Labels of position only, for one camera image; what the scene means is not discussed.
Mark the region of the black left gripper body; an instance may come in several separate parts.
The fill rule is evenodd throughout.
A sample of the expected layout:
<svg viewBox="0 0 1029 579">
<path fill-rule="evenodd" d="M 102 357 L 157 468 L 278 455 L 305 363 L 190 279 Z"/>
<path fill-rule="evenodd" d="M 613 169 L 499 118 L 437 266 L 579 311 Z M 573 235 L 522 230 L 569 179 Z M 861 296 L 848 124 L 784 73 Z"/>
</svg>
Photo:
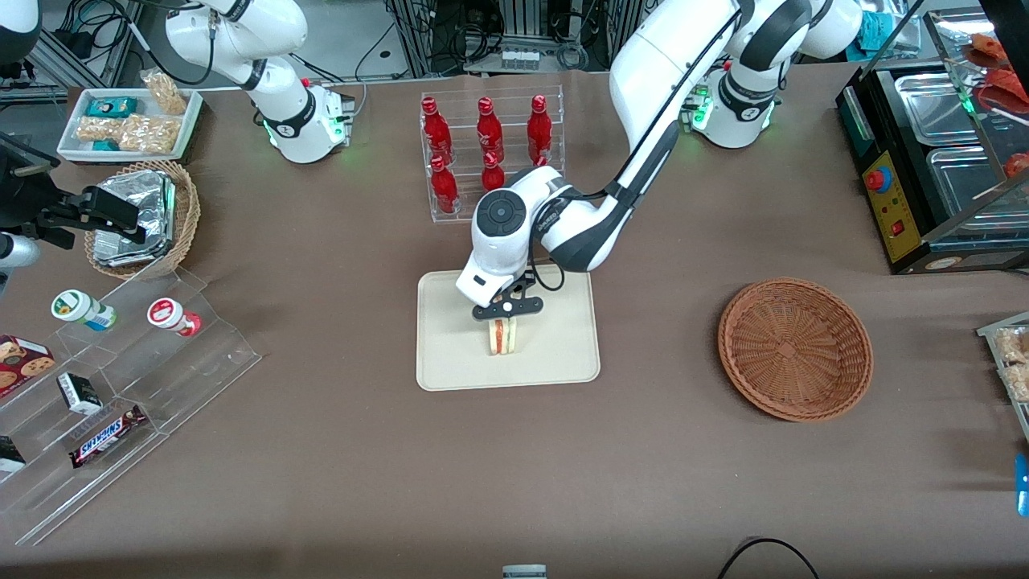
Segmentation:
<svg viewBox="0 0 1029 579">
<path fill-rule="evenodd" d="M 525 273 L 496 294 L 486 306 L 474 306 L 473 318 L 477 320 L 500 320 L 517 318 L 517 316 L 536 314 L 543 311 L 543 298 L 529 296 L 528 290 L 537 283 L 537 276 Z"/>
</svg>

